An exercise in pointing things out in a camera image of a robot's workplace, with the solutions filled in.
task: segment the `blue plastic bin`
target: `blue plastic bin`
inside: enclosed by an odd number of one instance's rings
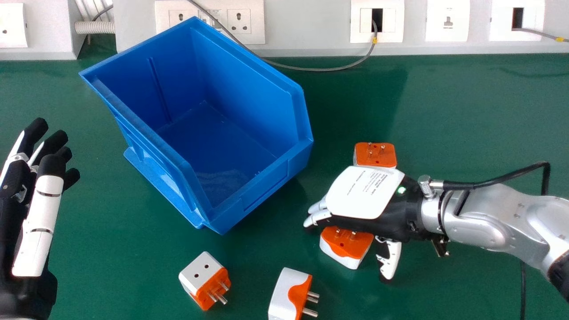
[[[80,75],[125,157],[196,228],[224,234],[308,162],[301,87],[197,18]]]

